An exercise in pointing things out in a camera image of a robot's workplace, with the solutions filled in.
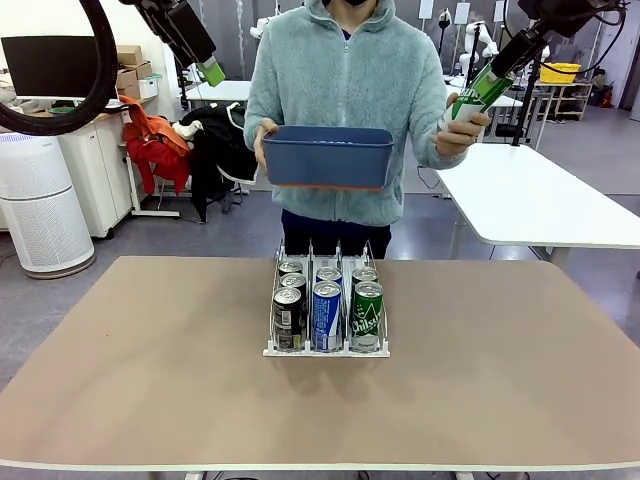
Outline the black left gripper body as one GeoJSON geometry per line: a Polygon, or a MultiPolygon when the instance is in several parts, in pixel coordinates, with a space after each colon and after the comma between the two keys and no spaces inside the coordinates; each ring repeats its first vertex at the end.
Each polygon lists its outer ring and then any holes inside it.
{"type": "Polygon", "coordinates": [[[188,1],[135,0],[132,5],[182,65],[214,61],[216,46],[188,1]]]}

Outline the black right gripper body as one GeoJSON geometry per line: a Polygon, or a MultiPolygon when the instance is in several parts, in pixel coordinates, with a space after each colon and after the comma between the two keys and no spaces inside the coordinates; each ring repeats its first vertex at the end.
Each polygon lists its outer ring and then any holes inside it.
{"type": "Polygon", "coordinates": [[[518,7],[534,21],[529,28],[531,34],[541,37],[557,33],[570,38],[592,18],[606,12],[618,12],[620,20],[625,16],[624,1],[519,0],[518,7]]]}

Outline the person's right hand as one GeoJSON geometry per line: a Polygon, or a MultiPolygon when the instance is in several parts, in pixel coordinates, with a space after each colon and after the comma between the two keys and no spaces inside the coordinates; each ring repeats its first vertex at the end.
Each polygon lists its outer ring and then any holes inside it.
{"type": "Polygon", "coordinates": [[[264,170],[267,170],[266,155],[263,146],[264,137],[268,134],[276,134],[278,131],[279,126],[269,118],[263,119],[261,124],[255,129],[253,150],[257,163],[263,167],[264,170]]]}

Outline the person's left hand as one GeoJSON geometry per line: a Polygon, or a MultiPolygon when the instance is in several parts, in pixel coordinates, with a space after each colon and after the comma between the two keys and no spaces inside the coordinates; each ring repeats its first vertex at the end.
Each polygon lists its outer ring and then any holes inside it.
{"type": "MultiPolygon", "coordinates": [[[[437,95],[433,91],[421,98],[422,103],[431,108],[432,115],[435,112],[443,113],[447,107],[452,106],[458,99],[457,93],[453,93],[447,99],[444,99],[444,93],[445,90],[437,95]]],[[[488,124],[489,117],[484,112],[472,112],[468,119],[458,117],[451,120],[443,130],[434,130],[430,137],[429,155],[440,159],[451,159],[464,154],[476,142],[478,136],[488,124]]]]}

